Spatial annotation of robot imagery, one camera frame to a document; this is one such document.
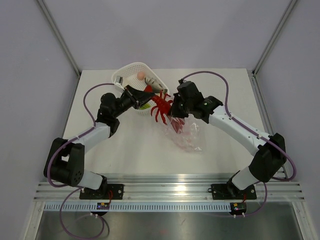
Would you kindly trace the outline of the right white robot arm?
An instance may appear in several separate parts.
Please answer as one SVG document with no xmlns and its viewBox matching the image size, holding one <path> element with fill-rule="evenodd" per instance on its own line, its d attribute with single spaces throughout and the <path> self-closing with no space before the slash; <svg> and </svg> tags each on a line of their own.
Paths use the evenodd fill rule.
<svg viewBox="0 0 320 240">
<path fill-rule="evenodd" d="M 256 130 L 227 112 L 227 107 L 213 96 L 203 97 L 195 83 L 180 80 L 169 115 L 187 118 L 190 115 L 222 130 L 252 155 L 251 163 L 236 172 L 226 183 L 227 196 L 239 198 L 249 186 L 267 183 L 286 162 L 285 140 L 276 133 Z"/>
</svg>

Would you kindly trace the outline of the red toy lobster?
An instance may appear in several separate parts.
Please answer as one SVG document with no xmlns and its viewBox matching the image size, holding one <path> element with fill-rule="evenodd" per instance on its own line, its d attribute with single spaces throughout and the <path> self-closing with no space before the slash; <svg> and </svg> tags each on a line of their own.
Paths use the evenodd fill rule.
<svg viewBox="0 0 320 240">
<path fill-rule="evenodd" d="M 161 90 L 159 93 L 153 92 L 152 87 L 150 85 L 147 85 L 144 91 L 147 93 L 153 93 L 153 96 L 150 99 L 154 103 L 154 106 L 150 110 L 151 116 L 156 110 L 156 113 L 154 116 L 155 121 L 158 123 L 159 122 L 158 118 L 160 117 L 162 123 L 164 125 L 168 125 L 166 116 L 168 115 L 172 107 L 173 100 L 170 100 L 170 99 L 167 100 L 167 98 L 170 96 L 167 93 L 165 93 L 164 90 Z"/>
</svg>

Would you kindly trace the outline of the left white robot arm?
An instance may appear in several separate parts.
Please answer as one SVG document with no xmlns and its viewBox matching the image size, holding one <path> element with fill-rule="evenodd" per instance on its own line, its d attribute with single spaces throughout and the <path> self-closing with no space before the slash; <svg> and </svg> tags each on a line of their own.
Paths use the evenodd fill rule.
<svg viewBox="0 0 320 240">
<path fill-rule="evenodd" d="M 125 86 L 120 97 L 108 92 L 101 96 L 93 126 L 71 139 L 56 138 L 49 150 L 43 175 L 54 188 L 89 189 L 97 199 L 108 194 L 107 177 L 85 170 L 85 155 L 100 142 L 112 137 L 120 125 L 118 117 L 130 108 L 139 109 L 155 93 Z"/>
</svg>

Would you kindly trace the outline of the clear zip top bag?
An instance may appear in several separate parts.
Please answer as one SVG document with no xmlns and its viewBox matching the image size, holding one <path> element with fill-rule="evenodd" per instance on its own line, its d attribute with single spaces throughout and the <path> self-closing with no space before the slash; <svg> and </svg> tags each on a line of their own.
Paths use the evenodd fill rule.
<svg viewBox="0 0 320 240">
<path fill-rule="evenodd" d="M 185 152 L 200 153 L 203 150 L 201 128 L 198 121 L 191 118 L 167 117 L 162 126 L 164 135 L 174 145 Z"/>
</svg>

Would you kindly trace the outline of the white plastic basket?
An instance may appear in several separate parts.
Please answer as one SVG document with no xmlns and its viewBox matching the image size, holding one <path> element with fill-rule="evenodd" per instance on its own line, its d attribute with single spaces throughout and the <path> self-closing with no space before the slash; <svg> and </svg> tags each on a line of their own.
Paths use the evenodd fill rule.
<svg viewBox="0 0 320 240">
<path fill-rule="evenodd" d="M 111 81 L 115 83 L 116 76 L 123 77 L 122 87 L 114 85 L 114 87 L 120 93 L 123 92 L 124 87 L 127 85 L 130 85 L 131 87 L 137 90 L 143 91 L 147 85 L 145 84 L 144 80 L 139 80 L 137 78 L 137 73 L 141 71 L 145 73 L 145 77 L 154 78 L 157 81 L 159 81 L 159 83 L 163 87 L 167 88 L 167 94 L 170 95 L 170 91 L 167 85 L 157 76 L 157 74 L 148 65 L 146 65 L 143 62 L 133 62 L 116 70 L 111 77 Z"/>
</svg>

